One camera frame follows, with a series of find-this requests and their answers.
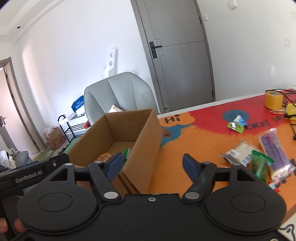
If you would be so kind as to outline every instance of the open cardboard box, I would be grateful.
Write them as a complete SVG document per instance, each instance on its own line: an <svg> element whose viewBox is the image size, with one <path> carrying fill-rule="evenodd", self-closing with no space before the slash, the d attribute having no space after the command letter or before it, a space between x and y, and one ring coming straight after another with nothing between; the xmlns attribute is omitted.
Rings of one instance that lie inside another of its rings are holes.
<svg viewBox="0 0 296 241"><path fill-rule="evenodd" d="M70 162L86 167L103 153L123 153L129 157L112 182L117 191L147 193L162 129L153 109L107 113L102 116L67 152Z"/></svg>

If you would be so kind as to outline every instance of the screw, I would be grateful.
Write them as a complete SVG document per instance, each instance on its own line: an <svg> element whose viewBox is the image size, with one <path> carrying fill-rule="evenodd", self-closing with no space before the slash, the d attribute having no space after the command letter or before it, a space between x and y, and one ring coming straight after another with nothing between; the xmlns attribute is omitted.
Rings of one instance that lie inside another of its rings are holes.
<svg viewBox="0 0 296 241"><path fill-rule="evenodd" d="M198 199L200 195L197 192L188 192L185 194L185 198L188 199Z"/></svg>
<svg viewBox="0 0 296 241"><path fill-rule="evenodd" d="M107 198L107 199L115 199L117 198L119 195L117 192L106 192L104 194L104 197Z"/></svg>
<svg viewBox="0 0 296 241"><path fill-rule="evenodd" d="M150 197L150 198L148 198L148 201L155 202L156 201L156 198L155 197Z"/></svg>

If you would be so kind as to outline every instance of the hand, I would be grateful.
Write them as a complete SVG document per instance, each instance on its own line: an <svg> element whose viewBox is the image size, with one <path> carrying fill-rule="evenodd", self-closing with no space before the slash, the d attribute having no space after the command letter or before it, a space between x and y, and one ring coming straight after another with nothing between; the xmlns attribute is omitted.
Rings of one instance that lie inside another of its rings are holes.
<svg viewBox="0 0 296 241"><path fill-rule="evenodd" d="M22 222L20 220L20 218L17 218L15 221L14 221L14 226L15 226L15 229L18 230L19 232L24 232L25 229L24 229L24 226L22 225ZM8 230L8 224L5 220L5 218L0 218L0 233L3 234L3 233L6 233Z"/></svg>

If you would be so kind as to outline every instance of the tape roll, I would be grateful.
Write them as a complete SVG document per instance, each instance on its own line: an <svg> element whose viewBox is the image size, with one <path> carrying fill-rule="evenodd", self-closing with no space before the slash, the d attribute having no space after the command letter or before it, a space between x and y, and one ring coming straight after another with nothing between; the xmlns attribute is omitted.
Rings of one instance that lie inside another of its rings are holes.
<svg viewBox="0 0 296 241"><path fill-rule="evenodd" d="M265 92L265 106L271 110L281 110L283 107L284 95L275 91Z"/></svg>

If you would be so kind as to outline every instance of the colorful tablecloth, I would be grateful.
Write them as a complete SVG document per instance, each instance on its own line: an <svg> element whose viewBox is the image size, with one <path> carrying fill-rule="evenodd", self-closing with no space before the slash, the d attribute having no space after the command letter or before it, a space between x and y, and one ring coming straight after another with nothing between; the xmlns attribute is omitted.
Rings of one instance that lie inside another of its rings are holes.
<svg viewBox="0 0 296 241"><path fill-rule="evenodd" d="M243 134L226 127L237 115L242 115L248 123ZM277 129L288 157L296 159L292 127L282 115L272 114L264 106L264 95L167 116L159 121L163 127L163 139L150 193L182 195L190 187L192 182L182 168L185 153L199 162L210 161L218 167L229 167L221 153L234 148L241 139L261 149L258 136L270 128ZM226 185L225 182L216 183L214 190ZM279 186L279 194L288 210L296 203L295 187L295 173Z"/></svg>

